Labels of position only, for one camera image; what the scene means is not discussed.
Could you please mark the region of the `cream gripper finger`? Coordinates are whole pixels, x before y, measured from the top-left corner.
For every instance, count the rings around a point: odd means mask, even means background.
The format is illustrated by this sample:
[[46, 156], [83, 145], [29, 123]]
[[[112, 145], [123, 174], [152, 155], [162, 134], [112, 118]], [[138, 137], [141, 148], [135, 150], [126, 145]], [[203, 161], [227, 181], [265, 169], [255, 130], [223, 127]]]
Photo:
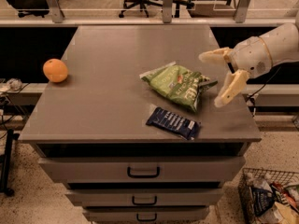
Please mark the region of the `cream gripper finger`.
[[249, 72], [238, 69], [234, 73], [228, 72], [223, 86], [214, 100], [216, 107], [228, 105], [240, 92], [242, 92], [249, 80]]
[[229, 54], [232, 49], [225, 47], [220, 49], [214, 49], [201, 53], [198, 59], [203, 63], [221, 63], [230, 62]]

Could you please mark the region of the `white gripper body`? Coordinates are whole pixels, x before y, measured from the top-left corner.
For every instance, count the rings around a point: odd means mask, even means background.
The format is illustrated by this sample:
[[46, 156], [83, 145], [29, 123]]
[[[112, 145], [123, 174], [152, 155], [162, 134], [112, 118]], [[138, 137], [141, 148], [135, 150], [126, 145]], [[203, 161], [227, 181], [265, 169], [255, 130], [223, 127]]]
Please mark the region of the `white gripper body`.
[[250, 78], [268, 73], [273, 66], [269, 50], [258, 36], [252, 36], [238, 43], [229, 57], [233, 68], [247, 71]]

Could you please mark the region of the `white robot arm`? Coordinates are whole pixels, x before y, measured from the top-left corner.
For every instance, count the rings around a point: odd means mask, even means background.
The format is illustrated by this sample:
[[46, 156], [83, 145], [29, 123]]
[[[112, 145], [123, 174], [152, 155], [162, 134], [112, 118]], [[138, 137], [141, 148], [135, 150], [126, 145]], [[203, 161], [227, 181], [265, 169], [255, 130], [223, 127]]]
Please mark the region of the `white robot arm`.
[[234, 70], [227, 73], [214, 105], [228, 105], [245, 89], [250, 78], [260, 77], [282, 63], [298, 62], [298, 47], [299, 28], [296, 21], [284, 23], [263, 35], [251, 36], [232, 49], [224, 47], [201, 53], [198, 59], [202, 63], [226, 63]]

